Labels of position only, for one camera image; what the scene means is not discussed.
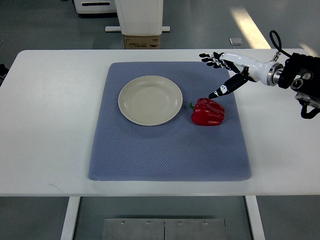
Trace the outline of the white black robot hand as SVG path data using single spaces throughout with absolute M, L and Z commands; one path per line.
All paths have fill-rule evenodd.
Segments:
M 201 61 L 215 69 L 222 68 L 235 73 L 217 90 L 209 95 L 209 99 L 228 95 L 248 81 L 261 82 L 266 86 L 275 86 L 280 81 L 284 66 L 276 61 L 260 62 L 254 58 L 230 53 L 213 52 L 199 54 Z

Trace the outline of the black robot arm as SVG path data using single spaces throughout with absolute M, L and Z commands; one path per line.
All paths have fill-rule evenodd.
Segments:
M 320 113 L 320 58 L 286 52 L 275 30 L 269 32 L 269 37 L 277 49 L 273 61 L 278 60 L 281 54 L 287 57 L 284 65 L 279 64 L 273 68 L 270 82 L 296 92 L 295 99 L 301 105 L 301 117 L 313 119 Z

